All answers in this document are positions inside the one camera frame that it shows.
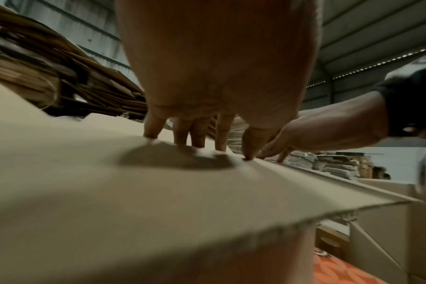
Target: corrugated metal wall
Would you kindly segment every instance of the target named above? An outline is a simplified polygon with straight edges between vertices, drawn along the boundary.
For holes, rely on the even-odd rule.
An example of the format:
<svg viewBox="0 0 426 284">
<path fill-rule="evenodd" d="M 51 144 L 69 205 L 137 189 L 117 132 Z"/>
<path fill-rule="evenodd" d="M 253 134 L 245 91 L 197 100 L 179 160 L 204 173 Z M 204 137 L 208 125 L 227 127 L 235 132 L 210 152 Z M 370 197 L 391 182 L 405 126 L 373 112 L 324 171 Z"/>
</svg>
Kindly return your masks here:
<svg viewBox="0 0 426 284">
<path fill-rule="evenodd" d="M 113 0 L 7 0 L 5 4 L 64 35 L 99 63 L 138 84 L 119 40 Z"/>
</svg>

